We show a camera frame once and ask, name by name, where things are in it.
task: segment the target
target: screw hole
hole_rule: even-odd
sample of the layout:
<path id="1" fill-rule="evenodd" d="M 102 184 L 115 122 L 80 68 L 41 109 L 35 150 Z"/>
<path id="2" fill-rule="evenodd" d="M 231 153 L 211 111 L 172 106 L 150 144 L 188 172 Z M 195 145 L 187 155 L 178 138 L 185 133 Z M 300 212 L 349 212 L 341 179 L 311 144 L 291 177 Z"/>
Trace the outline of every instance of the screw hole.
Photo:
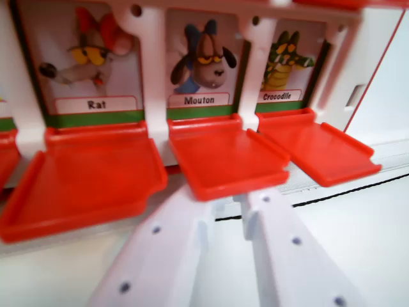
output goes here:
<path id="1" fill-rule="evenodd" d="M 260 23 L 260 17 L 254 16 L 253 20 L 252 20 L 252 23 L 253 23 L 254 26 L 257 26 Z"/>
<path id="2" fill-rule="evenodd" d="M 139 17 L 142 15 L 142 8 L 138 4 L 133 4 L 130 7 L 130 12 L 132 13 L 133 16 Z"/>
<path id="3" fill-rule="evenodd" d="M 156 235 L 156 234 L 159 233 L 161 230 L 162 230 L 162 229 L 161 229 L 160 226 L 155 226 L 155 227 L 153 227 L 153 229 L 152 229 L 152 233 L 153 233 L 154 235 Z"/>
<path id="4" fill-rule="evenodd" d="M 121 284 L 120 293 L 121 294 L 127 293 L 129 291 L 129 289 L 130 289 L 130 283 L 126 281 L 126 282 Z"/>
<path id="5" fill-rule="evenodd" d="M 298 237 L 293 237 L 293 239 L 291 240 L 292 243 L 294 243 L 295 245 L 301 245 L 302 241 L 300 238 Z"/>
<path id="6" fill-rule="evenodd" d="M 341 297 L 341 296 L 337 296 L 337 297 L 334 299 L 334 303 L 335 303 L 336 306 L 346 307 L 346 301 L 345 301 L 345 299 L 344 299 L 343 297 Z"/>

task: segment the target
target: red plastic tray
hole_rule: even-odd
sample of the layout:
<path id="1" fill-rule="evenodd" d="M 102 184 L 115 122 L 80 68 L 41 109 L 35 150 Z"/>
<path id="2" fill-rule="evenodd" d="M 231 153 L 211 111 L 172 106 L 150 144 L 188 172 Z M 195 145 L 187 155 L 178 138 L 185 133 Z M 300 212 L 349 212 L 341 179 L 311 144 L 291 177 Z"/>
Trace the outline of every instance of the red plastic tray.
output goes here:
<path id="1" fill-rule="evenodd" d="M 169 120 L 170 144 L 199 200 L 211 200 L 284 183 L 289 155 L 236 114 Z"/>
<path id="2" fill-rule="evenodd" d="M 20 154 L 15 146 L 16 133 L 16 130 L 0 132 L 0 192 L 20 161 Z"/>
<path id="3" fill-rule="evenodd" d="M 6 242 L 142 213 L 167 175 L 144 122 L 49 129 L 0 217 Z"/>
<path id="4" fill-rule="evenodd" d="M 333 126 L 314 122 L 311 109 L 258 113 L 259 131 L 291 155 L 291 160 L 324 187 L 381 170 L 374 151 Z"/>

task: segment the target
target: yellow eye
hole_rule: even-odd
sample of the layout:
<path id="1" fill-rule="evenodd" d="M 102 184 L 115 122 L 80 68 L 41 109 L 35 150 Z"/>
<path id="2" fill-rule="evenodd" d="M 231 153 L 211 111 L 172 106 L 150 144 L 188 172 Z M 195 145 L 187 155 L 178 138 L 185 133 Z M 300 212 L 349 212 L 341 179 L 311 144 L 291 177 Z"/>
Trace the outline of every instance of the yellow eye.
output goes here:
<path id="1" fill-rule="evenodd" d="M 83 65 L 88 62 L 86 52 L 83 52 L 81 48 L 75 48 L 71 50 L 71 54 L 78 64 Z"/>
<path id="2" fill-rule="evenodd" d="M 200 64 L 209 64 L 212 61 L 212 57 L 210 58 L 197 58 Z"/>
<path id="3" fill-rule="evenodd" d="M 277 53 L 281 54 L 284 50 L 286 50 L 287 44 L 284 43 L 280 47 L 277 48 Z"/>
<path id="4" fill-rule="evenodd" d="M 292 43 L 288 45 L 288 51 L 289 52 L 293 52 L 295 49 L 295 45 L 293 45 Z"/>
<path id="5" fill-rule="evenodd" d="M 103 65 L 106 59 L 106 52 L 96 47 L 85 47 L 89 60 L 94 65 Z"/>

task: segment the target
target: cartoon card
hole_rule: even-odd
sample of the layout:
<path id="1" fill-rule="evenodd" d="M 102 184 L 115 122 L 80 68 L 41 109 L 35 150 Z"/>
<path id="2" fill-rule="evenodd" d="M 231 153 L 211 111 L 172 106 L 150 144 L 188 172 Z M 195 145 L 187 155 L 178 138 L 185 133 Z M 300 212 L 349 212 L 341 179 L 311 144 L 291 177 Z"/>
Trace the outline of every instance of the cartoon card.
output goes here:
<path id="1" fill-rule="evenodd" d="M 143 108 L 139 42 L 102 3 L 19 1 L 48 113 Z"/>
<path id="2" fill-rule="evenodd" d="M 322 22 L 279 20 L 258 103 L 303 100 L 324 39 Z"/>
<path id="3" fill-rule="evenodd" d="M 234 15 L 169 10 L 166 46 L 168 108 L 233 104 L 243 47 Z"/>
<path id="4" fill-rule="evenodd" d="M 2 87 L 0 87 L 0 131 L 9 131 L 15 129 L 10 106 L 4 97 Z"/>

